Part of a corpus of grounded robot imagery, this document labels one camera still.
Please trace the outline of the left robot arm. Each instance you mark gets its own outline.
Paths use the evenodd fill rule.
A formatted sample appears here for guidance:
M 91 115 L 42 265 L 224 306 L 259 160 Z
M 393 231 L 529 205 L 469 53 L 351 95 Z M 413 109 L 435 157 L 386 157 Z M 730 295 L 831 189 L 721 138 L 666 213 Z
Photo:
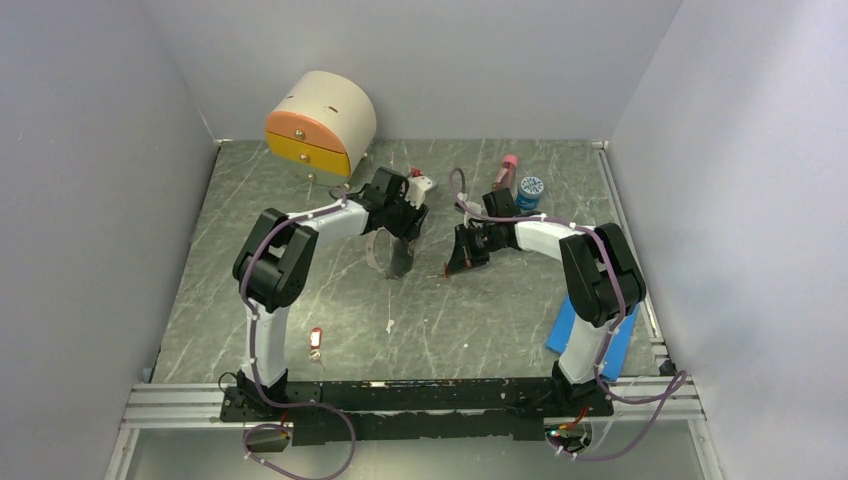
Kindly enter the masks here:
M 245 360 L 237 388 L 262 420 L 277 418 L 289 404 L 284 352 L 287 319 L 301 295 L 315 250 L 331 242 L 384 230 L 394 239 L 381 274 L 399 279 L 412 268 L 414 244 L 428 214 L 427 194 L 436 183 L 416 170 L 379 168 L 357 192 L 333 189 L 332 203 L 300 213 L 263 211 L 233 264 L 247 310 Z

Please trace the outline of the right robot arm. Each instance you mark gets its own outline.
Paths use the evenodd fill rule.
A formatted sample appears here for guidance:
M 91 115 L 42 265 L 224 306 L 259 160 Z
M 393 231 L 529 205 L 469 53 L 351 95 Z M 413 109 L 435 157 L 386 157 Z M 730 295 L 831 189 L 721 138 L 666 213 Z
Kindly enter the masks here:
M 619 225 L 596 227 L 546 214 L 491 217 L 469 206 L 464 192 L 453 193 L 467 221 L 455 227 L 447 276 L 483 266 L 505 248 L 559 260 L 575 320 L 566 347 L 552 368 L 550 402 L 573 415 L 589 395 L 603 388 L 605 355 L 618 326 L 644 300 L 646 286 Z

